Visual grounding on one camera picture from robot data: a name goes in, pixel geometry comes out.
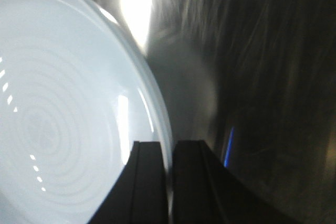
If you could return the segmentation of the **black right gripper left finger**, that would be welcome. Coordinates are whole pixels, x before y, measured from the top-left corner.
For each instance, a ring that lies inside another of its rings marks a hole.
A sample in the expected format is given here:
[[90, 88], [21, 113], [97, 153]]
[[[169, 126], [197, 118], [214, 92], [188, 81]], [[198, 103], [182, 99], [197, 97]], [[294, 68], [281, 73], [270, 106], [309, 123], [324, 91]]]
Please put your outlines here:
[[134, 142], [129, 160], [90, 223], [168, 223], [159, 142]]

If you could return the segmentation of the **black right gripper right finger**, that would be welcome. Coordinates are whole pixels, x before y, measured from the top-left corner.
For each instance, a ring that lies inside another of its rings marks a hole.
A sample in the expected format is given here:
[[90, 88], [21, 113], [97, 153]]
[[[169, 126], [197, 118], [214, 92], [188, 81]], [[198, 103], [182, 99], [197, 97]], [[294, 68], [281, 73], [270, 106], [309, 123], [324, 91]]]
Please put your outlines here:
[[173, 152], [174, 223], [296, 223], [234, 177], [204, 141]]

